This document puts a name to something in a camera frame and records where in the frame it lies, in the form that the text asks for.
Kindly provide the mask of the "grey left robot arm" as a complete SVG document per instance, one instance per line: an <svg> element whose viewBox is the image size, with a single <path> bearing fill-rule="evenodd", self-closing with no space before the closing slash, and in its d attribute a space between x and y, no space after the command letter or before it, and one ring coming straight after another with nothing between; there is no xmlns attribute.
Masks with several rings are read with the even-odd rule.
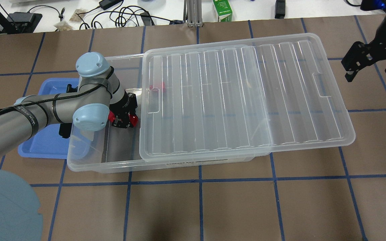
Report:
<svg viewBox="0 0 386 241"><path fill-rule="evenodd" d="M96 132L107 122L116 128L138 124L135 94L126 91L101 53L81 55L75 67L80 76L76 92L29 95L0 110L0 157L48 125L73 124Z"/></svg>

